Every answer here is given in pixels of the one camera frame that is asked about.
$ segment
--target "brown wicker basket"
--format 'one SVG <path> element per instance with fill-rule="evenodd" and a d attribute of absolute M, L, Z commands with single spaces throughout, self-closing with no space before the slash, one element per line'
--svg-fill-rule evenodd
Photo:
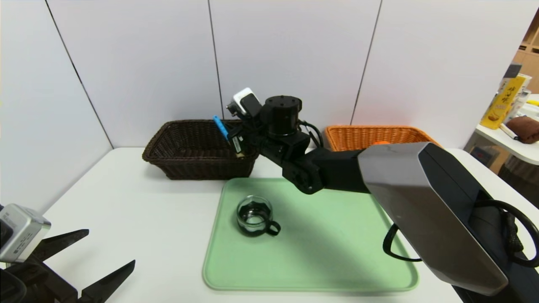
<path fill-rule="evenodd" d="M 241 123 L 239 120 L 226 123 Z M 228 180 L 249 177 L 258 152 L 237 158 L 213 120 L 165 123 L 150 140 L 142 158 L 172 180 Z"/>
<path fill-rule="evenodd" d="M 334 151 L 364 149 L 376 141 L 390 143 L 433 142 L 422 130 L 410 126 L 394 125 L 341 125 L 326 127 L 326 136 Z"/>

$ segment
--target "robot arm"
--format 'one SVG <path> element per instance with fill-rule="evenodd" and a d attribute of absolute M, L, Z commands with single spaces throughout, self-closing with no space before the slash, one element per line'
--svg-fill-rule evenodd
<path fill-rule="evenodd" d="M 533 268 L 539 260 L 510 245 L 518 238 L 509 215 L 523 222 L 539 251 L 537 228 L 494 201 L 450 153 L 428 142 L 305 153 L 312 136 L 299 129 L 301 108 L 302 101 L 290 96 L 261 105 L 246 88 L 227 106 L 243 122 L 228 140 L 237 153 L 259 150 L 305 194 L 323 188 L 373 194 L 423 262 L 464 302 L 539 302 Z"/>

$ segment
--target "orange wicker basket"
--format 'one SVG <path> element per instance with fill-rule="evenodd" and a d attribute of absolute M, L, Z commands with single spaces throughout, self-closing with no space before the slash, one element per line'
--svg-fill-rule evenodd
<path fill-rule="evenodd" d="M 432 142 L 440 146 L 422 130 L 398 125 L 342 125 L 326 127 L 326 135 L 334 151 L 364 149 L 376 141 L 390 143 Z"/>

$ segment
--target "marker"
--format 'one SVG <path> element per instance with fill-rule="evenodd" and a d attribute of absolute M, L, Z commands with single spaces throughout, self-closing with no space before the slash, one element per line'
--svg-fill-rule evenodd
<path fill-rule="evenodd" d="M 225 126 L 221 122 L 221 119 L 217 115 L 215 115 L 215 116 L 213 116 L 213 120 L 214 120 L 215 124 L 217 124 L 217 127 L 219 128 L 219 130 L 221 131 L 223 136 L 225 137 L 225 140 L 228 141 L 229 140 L 229 132 L 228 132 L 228 130 L 226 130 Z"/>

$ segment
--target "brown towel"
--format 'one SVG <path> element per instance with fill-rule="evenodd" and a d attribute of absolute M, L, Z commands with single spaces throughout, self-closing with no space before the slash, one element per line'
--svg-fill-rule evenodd
<path fill-rule="evenodd" d="M 516 117 L 507 122 L 507 127 L 512 130 L 522 143 L 535 143 L 539 141 L 539 121 L 530 117 Z"/>

